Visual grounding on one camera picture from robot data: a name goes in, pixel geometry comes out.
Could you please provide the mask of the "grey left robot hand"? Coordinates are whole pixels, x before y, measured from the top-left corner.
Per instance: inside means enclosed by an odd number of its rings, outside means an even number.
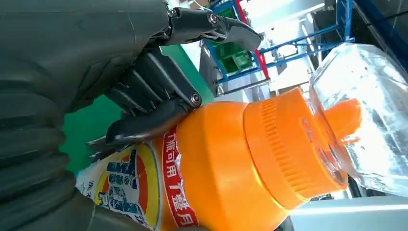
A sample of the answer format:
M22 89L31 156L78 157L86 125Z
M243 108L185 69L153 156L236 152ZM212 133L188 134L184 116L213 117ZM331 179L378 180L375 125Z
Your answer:
M160 134L200 106L161 46L208 39L255 50L245 23L164 0L3 0L0 161L56 153L64 116L108 94L130 114L109 144Z

